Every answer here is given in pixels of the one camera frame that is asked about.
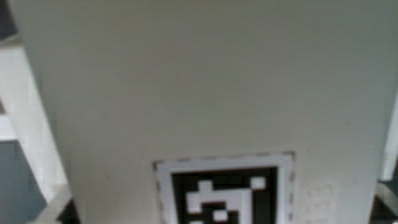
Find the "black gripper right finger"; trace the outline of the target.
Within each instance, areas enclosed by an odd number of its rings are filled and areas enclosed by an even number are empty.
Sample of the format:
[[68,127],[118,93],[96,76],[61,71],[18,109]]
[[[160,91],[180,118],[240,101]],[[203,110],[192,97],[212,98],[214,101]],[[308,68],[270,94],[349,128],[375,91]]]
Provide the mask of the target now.
[[398,224],[398,193],[386,182],[375,188],[370,224]]

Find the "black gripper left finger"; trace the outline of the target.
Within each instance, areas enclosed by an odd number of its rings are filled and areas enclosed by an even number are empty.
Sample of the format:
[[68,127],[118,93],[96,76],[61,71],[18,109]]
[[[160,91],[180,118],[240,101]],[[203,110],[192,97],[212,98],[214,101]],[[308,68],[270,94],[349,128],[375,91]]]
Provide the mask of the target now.
[[75,200],[68,188],[59,190],[36,220],[27,224],[80,224]]

